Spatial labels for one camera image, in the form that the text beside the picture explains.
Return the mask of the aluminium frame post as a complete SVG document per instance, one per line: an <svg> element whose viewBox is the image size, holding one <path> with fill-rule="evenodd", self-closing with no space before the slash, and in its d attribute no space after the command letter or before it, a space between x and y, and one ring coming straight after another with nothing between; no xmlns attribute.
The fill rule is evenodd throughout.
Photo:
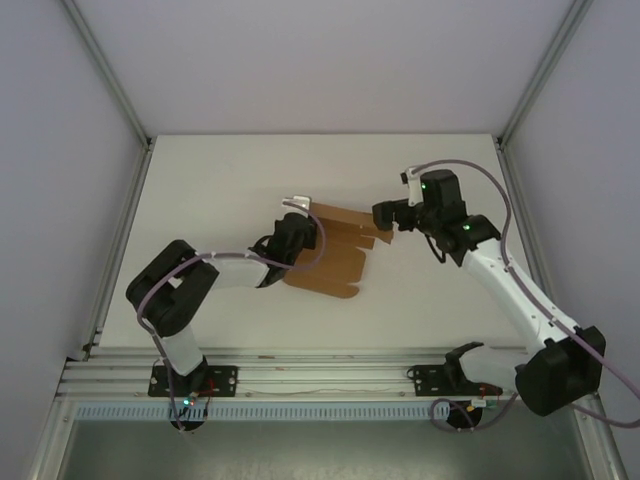
<svg viewBox="0 0 640 480"><path fill-rule="evenodd" d="M96 67L98 75L103 81L107 92L111 95L116 106L120 110L125 122L132 131L132 134L143 148L148 149L152 139L146 132L146 129L144 128L139 115L135 111L129 96L118 79L115 70L93 33L84 14L79 8L76 0L57 0L57 2L63 8L74 32L85 49L88 58Z"/></svg>
<svg viewBox="0 0 640 480"><path fill-rule="evenodd" d="M572 0L524 92L509 116L506 126L502 133L496 137L497 144L502 150L508 146L527 118L593 3L594 0Z"/></svg>

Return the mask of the aluminium table side rail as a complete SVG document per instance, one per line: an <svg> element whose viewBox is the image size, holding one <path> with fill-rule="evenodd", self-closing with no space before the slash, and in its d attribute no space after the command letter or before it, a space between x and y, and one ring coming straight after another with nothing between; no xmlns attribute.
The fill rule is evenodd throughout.
<svg viewBox="0 0 640 480"><path fill-rule="evenodd" d="M148 144L142 148L139 158L136 160L133 177L125 195L123 208L116 224L106 264L98 284L97 294L88 317L88 324L81 337L82 344L77 353L77 358L80 361L89 359L98 331L106 320L154 146L155 138L151 138Z"/></svg>
<svg viewBox="0 0 640 480"><path fill-rule="evenodd" d="M495 148L501 173L511 200L530 275L544 294L554 302L555 295L552 281L515 166L509 158L506 148L498 139L495 139Z"/></svg>

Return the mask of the black mounting plate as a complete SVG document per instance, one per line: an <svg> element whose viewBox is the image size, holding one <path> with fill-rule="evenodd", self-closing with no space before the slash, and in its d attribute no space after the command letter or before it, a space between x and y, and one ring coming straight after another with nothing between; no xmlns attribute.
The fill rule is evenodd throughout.
<svg viewBox="0 0 640 480"><path fill-rule="evenodd" d="M238 368L236 366L208 365L196 369L188 376L175 372L168 374L164 365L152 368L147 394L152 398L169 398L169 379L172 379L175 397L197 394L203 397L231 398L236 394Z"/></svg>
<svg viewBox="0 0 640 480"><path fill-rule="evenodd" d="M491 384L474 383L464 376L450 374L445 365L414 365L406 375L413 383L416 396L485 397L501 396L503 389Z"/></svg>

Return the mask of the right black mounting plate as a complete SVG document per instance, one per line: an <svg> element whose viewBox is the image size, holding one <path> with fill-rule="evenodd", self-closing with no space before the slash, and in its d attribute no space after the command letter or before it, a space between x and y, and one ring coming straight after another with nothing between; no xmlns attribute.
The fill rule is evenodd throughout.
<svg viewBox="0 0 640 480"><path fill-rule="evenodd" d="M501 396L503 389L491 384L474 383L464 376L450 374L445 365L414 365L406 375L413 383L416 396L485 397Z"/></svg>

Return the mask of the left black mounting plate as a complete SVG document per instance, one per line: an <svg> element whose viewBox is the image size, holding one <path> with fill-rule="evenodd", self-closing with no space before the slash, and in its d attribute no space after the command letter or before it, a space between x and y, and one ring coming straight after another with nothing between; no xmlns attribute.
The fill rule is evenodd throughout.
<svg viewBox="0 0 640 480"><path fill-rule="evenodd" d="M147 394L152 398L169 398L169 379L172 379L175 397L197 394L203 397L231 398L236 394L238 368L236 366L208 365L196 369L188 376L175 372L168 374L164 365L152 368Z"/></svg>

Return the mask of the brown cardboard paper box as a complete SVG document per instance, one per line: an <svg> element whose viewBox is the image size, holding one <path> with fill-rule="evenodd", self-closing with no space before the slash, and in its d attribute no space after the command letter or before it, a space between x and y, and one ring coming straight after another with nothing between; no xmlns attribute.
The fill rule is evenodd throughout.
<svg viewBox="0 0 640 480"><path fill-rule="evenodd" d="M390 244L394 233L379 230L371 213L312 203L311 211L326 232L326 248L310 270L290 270L284 276L288 286L340 299L359 293L367 259L376 240Z"/></svg>

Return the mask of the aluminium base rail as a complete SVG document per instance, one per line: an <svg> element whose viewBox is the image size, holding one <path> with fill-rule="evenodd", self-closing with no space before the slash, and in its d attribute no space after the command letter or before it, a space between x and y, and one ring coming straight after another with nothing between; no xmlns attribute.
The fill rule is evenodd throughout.
<svg viewBox="0 0 640 480"><path fill-rule="evenodd" d="M211 365L238 368L238 400L408 400L407 370L441 364L449 349L259 350L210 348ZM100 348L68 361L56 396L76 400L142 400L159 355L149 348Z"/></svg>

